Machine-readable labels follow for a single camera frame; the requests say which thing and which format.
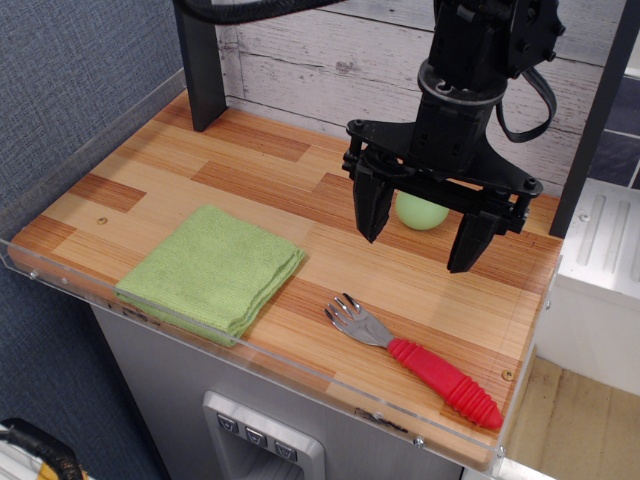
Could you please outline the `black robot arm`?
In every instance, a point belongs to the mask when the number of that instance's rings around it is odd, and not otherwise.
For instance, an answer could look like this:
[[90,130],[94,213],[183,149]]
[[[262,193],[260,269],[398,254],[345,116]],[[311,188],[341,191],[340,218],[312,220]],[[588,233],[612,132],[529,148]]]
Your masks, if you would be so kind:
[[438,1],[434,9],[416,119],[349,122],[343,167],[353,180],[357,228],[369,241],[384,228],[395,191],[460,212],[448,261],[460,273],[495,236],[520,232],[542,193],[539,180],[491,147],[486,127],[502,117],[512,79],[527,80],[556,109],[537,66],[555,58],[565,28],[554,1]]

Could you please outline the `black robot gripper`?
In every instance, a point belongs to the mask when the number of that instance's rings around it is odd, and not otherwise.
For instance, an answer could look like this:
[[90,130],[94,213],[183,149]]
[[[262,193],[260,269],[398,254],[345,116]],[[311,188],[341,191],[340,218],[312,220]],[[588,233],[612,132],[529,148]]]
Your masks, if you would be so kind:
[[536,178],[489,144],[486,129],[508,86],[504,75],[481,86],[440,74],[428,61],[418,73],[415,121],[355,119],[344,170],[353,182],[356,226],[373,243],[389,219],[394,191],[462,213],[447,269],[468,272],[495,235],[522,231]]

